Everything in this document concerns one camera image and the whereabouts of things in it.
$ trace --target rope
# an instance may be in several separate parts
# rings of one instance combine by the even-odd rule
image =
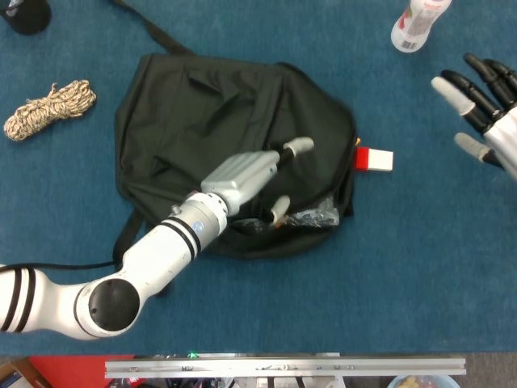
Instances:
[[[3,132],[14,141],[22,141],[59,119],[82,116],[97,96],[86,80],[73,81],[59,91],[57,84],[42,99],[28,99],[3,125]]]

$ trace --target bottle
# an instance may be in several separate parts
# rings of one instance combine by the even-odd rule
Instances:
[[[410,0],[391,31],[393,45],[413,53],[426,43],[432,24],[449,8],[452,0]]]

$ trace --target blue carpet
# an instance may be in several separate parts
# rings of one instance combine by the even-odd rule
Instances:
[[[198,53],[287,61],[343,99],[392,174],[358,175],[355,216],[323,246],[251,263],[203,255],[115,339],[0,335],[0,353],[517,350],[517,184],[459,151],[472,132],[429,84],[472,51],[517,67],[515,4],[453,2],[424,49],[389,34],[402,0],[133,0]],[[97,104],[30,141],[0,138],[0,261],[110,258],[131,206],[115,187],[114,114],[140,56],[163,50],[108,0],[54,0],[43,33],[0,20],[0,117],[88,79]],[[108,273],[47,272],[77,283]]]

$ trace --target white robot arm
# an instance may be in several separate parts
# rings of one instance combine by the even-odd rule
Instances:
[[[256,196],[278,167],[311,150],[299,137],[280,152],[234,155],[170,216],[129,248],[117,273],[81,285],[57,285],[34,268],[0,267],[0,331],[59,331],[79,340],[125,333],[145,301],[160,292],[226,228],[227,217]]]

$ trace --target backpack strap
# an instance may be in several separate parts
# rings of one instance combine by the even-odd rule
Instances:
[[[140,19],[142,19],[145,23],[145,28],[151,38],[160,44],[169,54],[173,55],[195,55],[191,50],[180,44],[177,40],[171,38],[165,31],[163,31],[159,26],[151,22],[147,19],[143,14],[141,14],[136,8],[127,4],[124,0],[113,0],[113,2],[119,6],[122,6],[126,10],[131,11],[133,14],[137,15]]]
[[[134,209],[113,246],[113,264],[117,271],[122,268],[122,257],[126,250],[134,244],[138,231],[143,223],[144,218],[138,210]]]

